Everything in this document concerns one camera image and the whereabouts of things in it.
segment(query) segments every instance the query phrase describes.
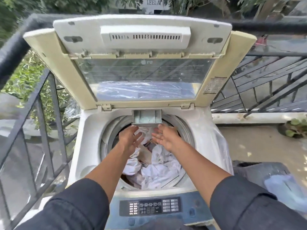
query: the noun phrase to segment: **top-loading washing machine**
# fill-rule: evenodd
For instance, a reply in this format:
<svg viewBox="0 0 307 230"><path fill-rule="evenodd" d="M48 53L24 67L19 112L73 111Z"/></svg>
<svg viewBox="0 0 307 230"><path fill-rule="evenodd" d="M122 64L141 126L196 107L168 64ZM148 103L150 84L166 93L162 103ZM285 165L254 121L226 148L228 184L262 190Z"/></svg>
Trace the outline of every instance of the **top-loading washing machine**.
<svg viewBox="0 0 307 230"><path fill-rule="evenodd" d="M255 36L228 23L168 15L87 16L56 20L53 27L24 38L82 109L68 185L96 167L131 124L175 126L203 156L233 173L209 106ZM184 169L160 189L138 189L121 178L106 229L160 217L212 224Z"/></svg>

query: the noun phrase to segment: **lid hinge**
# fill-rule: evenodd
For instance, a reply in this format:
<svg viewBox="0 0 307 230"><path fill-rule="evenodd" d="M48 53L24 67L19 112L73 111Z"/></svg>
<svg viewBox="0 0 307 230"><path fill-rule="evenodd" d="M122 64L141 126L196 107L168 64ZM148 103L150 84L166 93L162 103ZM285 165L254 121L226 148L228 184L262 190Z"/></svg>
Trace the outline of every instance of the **lid hinge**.
<svg viewBox="0 0 307 230"><path fill-rule="evenodd" d="M101 104L97 106L98 112L112 111L111 104Z"/></svg>
<svg viewBox="0 0 307 230"><path fill-rule="evenodd" d="M182 103L181 104L182 110L194 110L194 103Z"/></svg>

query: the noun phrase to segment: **sticker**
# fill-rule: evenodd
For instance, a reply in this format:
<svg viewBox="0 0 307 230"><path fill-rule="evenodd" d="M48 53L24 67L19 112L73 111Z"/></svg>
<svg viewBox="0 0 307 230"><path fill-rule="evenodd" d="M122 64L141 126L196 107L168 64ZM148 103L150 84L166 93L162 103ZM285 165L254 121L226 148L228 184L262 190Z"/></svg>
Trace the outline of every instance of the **sticker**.
<svg viewBox="0 0 307 230"><path fill-rule="evenodd" d="M227 77L213 77L208 82L204 94L212 93L216 94L222 88L224 82L226 81Z"/></svg>

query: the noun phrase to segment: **sleeve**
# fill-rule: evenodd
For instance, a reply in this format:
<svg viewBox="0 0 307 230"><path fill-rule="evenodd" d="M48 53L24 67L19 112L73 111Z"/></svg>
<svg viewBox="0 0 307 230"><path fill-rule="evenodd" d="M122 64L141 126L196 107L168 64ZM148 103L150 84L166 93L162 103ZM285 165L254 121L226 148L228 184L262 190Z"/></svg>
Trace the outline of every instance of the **sleeve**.
<svg viewBox="0 0 307 230"><path fill-rule="evenodd" d="M109 217L109 201L102 187L81 179L53 196L44 209L17 230L103 230Z"/></svg>
<svg viewBox="0 0 307 230"><path fill-rule="evenodd" d="M266 189L239 176L215 188L210 210L221 230L303 230L307 220Z"/></svg>

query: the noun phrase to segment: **forearm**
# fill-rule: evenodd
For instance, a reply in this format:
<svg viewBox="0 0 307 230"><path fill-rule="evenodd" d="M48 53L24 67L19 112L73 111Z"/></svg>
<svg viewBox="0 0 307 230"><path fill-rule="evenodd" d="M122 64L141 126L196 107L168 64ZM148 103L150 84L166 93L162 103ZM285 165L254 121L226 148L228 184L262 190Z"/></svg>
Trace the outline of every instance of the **forearm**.
<svg viewBox="0 0 307 230"><path fill-rule="evenodd" d="M86 176L86 178L101 185L108 196L109 202L111 202L128 158L129 155L124 153L124 148L117 144L105 159Z"/></svg>
<svg viewBox="0 0 307 230"><path fill-rule="evenodd" d="M180 137L178 137L171 152L182 165L209 206L215 187L224 178L231 176L231 174L206 159Z"/></svg>

